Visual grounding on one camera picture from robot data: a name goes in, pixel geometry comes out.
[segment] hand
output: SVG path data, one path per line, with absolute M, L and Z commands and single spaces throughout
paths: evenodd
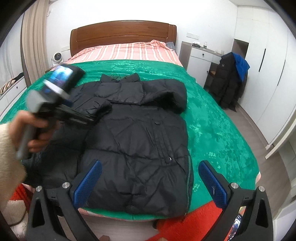
M 35 117 L 32 113 L 24 110 L 20 110 L 15 118 L 9 125 L 9 136 L 15 146 L 18 149 L 19 144 L 22 140 L 26 125 L 32 125 L 37 128 L 45 128 L 48 126 L 48 121 Z M 44 132 L 38 136 L 38 139 L 31 140 L 28 142 L 29 152 L 40 152 L 51 139 L 55 128 Z

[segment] metal bolt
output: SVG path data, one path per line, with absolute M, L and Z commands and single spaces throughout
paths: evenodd
M 239 187 L 239 185 L 237 183 L 231 183 L 231 187 L 234 189 L 237 189 Z
M 41 186 L 36 187 L 36 191 L 37 192 L 40 192 L 41 190 L 42 190 L 42 187 Z
M 69 186 L 70 186 L 70 183 L 68 183 L 68 182 L 63 183 L 63 185 L 62 185 L 63 188 L 68 188 Z
M 259 186 L 258 189 L 259 189 L 259 191 L 261 191 L 261 192 L 264 192 L 264 191 L 265 191 L 265 188 L 264 188 L 263 186 Z

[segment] blue textured pad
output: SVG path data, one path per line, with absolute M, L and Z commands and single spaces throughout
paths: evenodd
M 99 160 L 93 165 L 73 193 L 73 206 L 78 209 L 85 206 L 96 182 L 102 173 L 102 164 Z
M 227 206 L 227 194 L 204 162 L 199 163 L 198 173 L 216 206 L 225 209 Z

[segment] phone screen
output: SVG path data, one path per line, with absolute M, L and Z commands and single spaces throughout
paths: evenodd
M 70 68 L 59 65 L 52 72 L 51 76 L 47 80 L 53 83 L 54 85 L 62 88 L 72 73 L 73 70 L 71 70 Z M 52 90 L 48 88 L 46 85 L 43 87 L 42 91 L 45 94 L 52 92 Z

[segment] person's arm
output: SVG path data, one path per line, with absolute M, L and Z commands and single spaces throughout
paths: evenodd
M 16 160 L 16 150 L 20 144 L 25 126 L 47 127 L 47 121 L 36 118 L 27 111 L 19 111 L 11 123 L 0 125 L 0 210 L 3 210 L 16 187 L 26 177 L 20 160 Z M 47 145 L 54 130 L 39 135 L 28 143 L 30 152 L 39 152 Z

